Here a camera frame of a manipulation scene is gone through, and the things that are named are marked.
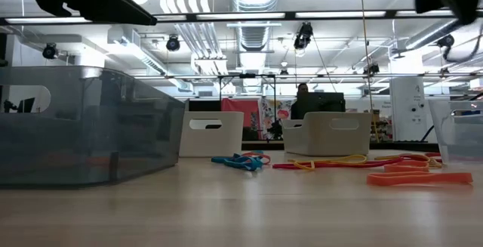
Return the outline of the black overhead light bar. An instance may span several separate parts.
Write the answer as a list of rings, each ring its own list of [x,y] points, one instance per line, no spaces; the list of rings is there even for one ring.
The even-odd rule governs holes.
[[[155,14],[152,25],[158,23],[244,22],[244,21],[302,21],[302,20],[392,20],[392,19],[454,19],[448,9],[418,14],[415,10],[368,11],[273,11]],[[83,17],[0,17],[0,26],[49,26],[94,24]]]

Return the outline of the smoky grey translucent basket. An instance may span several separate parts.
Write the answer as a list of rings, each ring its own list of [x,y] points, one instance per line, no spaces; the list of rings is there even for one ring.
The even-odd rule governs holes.
[[[0,68],[0,189],[82,188],[177,164],[183,102],[113,69]]]

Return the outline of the white cabinet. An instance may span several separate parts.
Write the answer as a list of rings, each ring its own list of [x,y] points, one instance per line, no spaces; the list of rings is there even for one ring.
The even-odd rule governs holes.
[[[400,77],[390,81],[392,134],[394,141],[418,142],[427,133],[429,108],[421,77]]]

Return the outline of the person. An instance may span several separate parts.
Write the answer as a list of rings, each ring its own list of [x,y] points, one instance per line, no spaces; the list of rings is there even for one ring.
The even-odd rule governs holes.
[[[297,99],[291,105],[291,119],[303,119],[310,108],[309,88],[306,83],[301,83],[297,87]]]

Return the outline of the black monitor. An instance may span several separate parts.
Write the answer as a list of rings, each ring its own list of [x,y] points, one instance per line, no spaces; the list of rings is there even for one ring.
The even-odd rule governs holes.
[[[297,95],[297,111],[301,115],[310,112],[340,112],[346,111],[346,101],[343,93],[336,92],[305,92]]]

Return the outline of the black board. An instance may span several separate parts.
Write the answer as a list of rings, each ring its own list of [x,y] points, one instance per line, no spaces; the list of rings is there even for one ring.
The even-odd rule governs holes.
[[[188,100],[188,109],[190,112],[219,112],[221,104],[218,100]]]

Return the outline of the black pipe stand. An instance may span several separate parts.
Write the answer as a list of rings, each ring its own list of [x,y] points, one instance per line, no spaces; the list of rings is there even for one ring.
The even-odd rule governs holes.
[[[222,102],[223,98],[230,98],[233,100],[259,100],[260,98],[264,97],[263,95],[258,95],[258,94],[251,94],[251,95],[228,95],[226,97],[223,96],[223,89],[229,85],[233,79],[241,79],[242,81],[248,80],[248,81],[257,81],[257,80],[265,80],[267,78],[272,78],[273,81],[275,81],[275,76],[274,75],[257,75],[254,73],[240,73],[238,75],[229,75],[229,76],[218,76],[218,83],[220,86],[220,91],[219,91],[219,101],[220,104]]]

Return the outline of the floral cloth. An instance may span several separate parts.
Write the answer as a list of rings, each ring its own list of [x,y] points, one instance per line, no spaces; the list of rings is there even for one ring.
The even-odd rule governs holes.
[[[263,140],[269,140],[267,128],[275,120],[282,122],[291,118],[291,105],[295,101],[291,99],[270,99],[262,97],[258,100],[260,114],[260,133]]]

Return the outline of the frosted white plastic basket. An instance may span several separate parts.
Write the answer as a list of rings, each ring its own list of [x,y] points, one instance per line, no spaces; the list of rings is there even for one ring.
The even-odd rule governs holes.
[[[371,114],[309,112],[282,123],[284,149],[302,156],[367,155]]]

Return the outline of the red cloth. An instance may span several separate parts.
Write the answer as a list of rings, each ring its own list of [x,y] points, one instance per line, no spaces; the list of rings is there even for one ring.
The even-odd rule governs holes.
[[[223,98],[221,102],[222,111],[243,113],[243,134],[242,140],[260,139],[260,114],[257,100],[233,100]]]

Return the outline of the clear plastic basket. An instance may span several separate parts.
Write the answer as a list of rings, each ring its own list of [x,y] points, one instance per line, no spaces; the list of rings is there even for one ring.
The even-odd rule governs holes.
[[[442,162],[483,165],[483,100],[430,100]]]

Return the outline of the small black tripod device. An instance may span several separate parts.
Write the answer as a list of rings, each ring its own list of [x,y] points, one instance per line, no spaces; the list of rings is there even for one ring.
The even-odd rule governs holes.
[[[282,125],[280,120],[275,120],[267,128],[267,136],[270,140],[281,140],[282,139]]]

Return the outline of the black aluminium table frame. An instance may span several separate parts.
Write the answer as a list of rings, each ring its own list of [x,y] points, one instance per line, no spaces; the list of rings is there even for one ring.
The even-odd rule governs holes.
[[[283,150],[282,140],[272,141],[243,141],[242,150]],[[404,150],[427,153],[438,153],[438,144],[421,142],[392,142],[392,143],[370,143],[371,150]]]

